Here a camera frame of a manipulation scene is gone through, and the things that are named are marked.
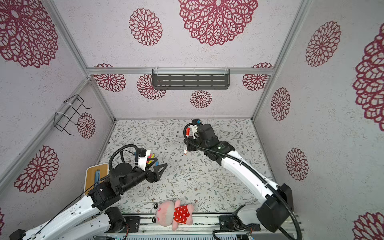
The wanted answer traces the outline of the white red-tip marker pen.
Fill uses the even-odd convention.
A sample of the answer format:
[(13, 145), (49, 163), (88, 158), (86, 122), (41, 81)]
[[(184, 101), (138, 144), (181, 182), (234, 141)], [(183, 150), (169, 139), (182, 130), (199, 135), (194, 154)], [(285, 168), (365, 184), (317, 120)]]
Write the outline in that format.
[(189, 148), (190, 148), (190, 146), (189, 146), (188, 141), (185, 140), (184, 143), (185, 143), (185, 147), (184, 147), (184, 155), (187, 155), (188, 152), (189, 152)]

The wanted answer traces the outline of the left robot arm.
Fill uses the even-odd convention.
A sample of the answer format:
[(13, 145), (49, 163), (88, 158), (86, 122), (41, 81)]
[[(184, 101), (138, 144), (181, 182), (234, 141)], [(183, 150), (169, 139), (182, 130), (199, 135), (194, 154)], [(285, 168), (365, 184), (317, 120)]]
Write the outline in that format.
[(71, 202), (51, 220), (28, 231), (16, 230), (11, 240), (68, 240), (87, 238), (99, 233), (113, 233), (126, 226), (126, 219), (114, 204), (121, 196), (142, 181), (158, 182), (167, 164), (151, 163), (142, 170), (120, 163), (109, 171), (101, 183), (78, 202)]

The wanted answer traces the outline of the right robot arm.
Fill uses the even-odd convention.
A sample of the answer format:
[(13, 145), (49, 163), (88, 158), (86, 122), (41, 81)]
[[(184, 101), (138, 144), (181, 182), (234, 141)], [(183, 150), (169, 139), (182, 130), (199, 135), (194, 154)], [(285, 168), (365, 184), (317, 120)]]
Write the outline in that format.
[(280, 231), (289, 240), (301, 240), (303, 232), (294, 213), (291, 188), (278, 185), (249, 164), (226, 141), (220, 141), (210, 124), (194, 119), (183, 129), (184, 144), (188, 151), (202, 151), (211, 161), (235, 175), (257, 198), (259, 205), (242, 205), (231, 217), (221, 222), (218, 233), (254, 231), (263, 226), (267, 231)]

